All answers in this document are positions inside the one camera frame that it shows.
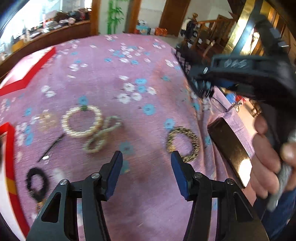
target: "wooden door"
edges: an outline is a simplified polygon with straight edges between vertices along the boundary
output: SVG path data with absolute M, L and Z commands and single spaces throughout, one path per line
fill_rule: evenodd
M 179 35 L 182 22 L 191 0 L 167 0 L 159 27 L 166 28 L 168 34 Z

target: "human hand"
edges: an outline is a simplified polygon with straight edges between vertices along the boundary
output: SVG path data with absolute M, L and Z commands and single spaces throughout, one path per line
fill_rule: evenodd
M 279 190 L 276 174 L 281 170 L 281 161 L 264 135 L 268 127 L 262 115 L 256 118 L 254 126 L 258 133 L 253 138 L 255 155 L 251 159 L 250 183 L 256 195 L 265 199 L 268 193 L 276 194 Z M 282 160 L 293 168 L 285 189 L 285 191 L 292 191 L 296 187 L 296 143 L 283 144 L 280 152 Z

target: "floor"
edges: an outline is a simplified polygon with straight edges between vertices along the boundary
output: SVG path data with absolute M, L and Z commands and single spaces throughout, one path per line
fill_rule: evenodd
M 158 36 L 157 38 L 160 38 L 162 41 L 168 43 L 173 48 L 176 46 L 176 44 L 180 43 L 183 40 L 183 38 L 176 37 L 174 35 L 168 35 L 166 37 Z M 254 118 L 250 114 L 252 108 L 252 104 L 248 101 L 244 104 L 244 106 L 240 106 L 238 115 L 246 126 L 250 136 L 253 137 L 256 131 L 254 129 Z

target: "metal bolt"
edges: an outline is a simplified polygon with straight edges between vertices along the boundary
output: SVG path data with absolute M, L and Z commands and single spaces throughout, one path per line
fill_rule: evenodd
M 202 178 L 202 173 L 196 172 L 196 173 L 194 173 L 194 177 L 197 179 L 200 179 L 200 178 Z
M 63 179 L 63 180 L 61 180 L 59 183 L 60 183 L 61 185 L 66 185 L 66 184 L 67 184 L 67 182 L 68 182 L 68 180 L 67 180 L 67 179 Z
M 91 175 L 91 178 L 97 179 L 97 178 L 99 178 L 99 176 L 100 176 L 100 174 L 96 172 Z
M 234 184 L 234 180 L 231 178 L 228 178 L 226 181 L 229 185 L 233 185 Z
M 205 69 L 204 69 L 204 72 L 203 72 L 203 73 L 204 73 L 204 74 L 206 74 L 206 73 L 207 73 L 207 71 L 208 71 L 208 69 L 209 69 L 208 67 L 205 67 Z

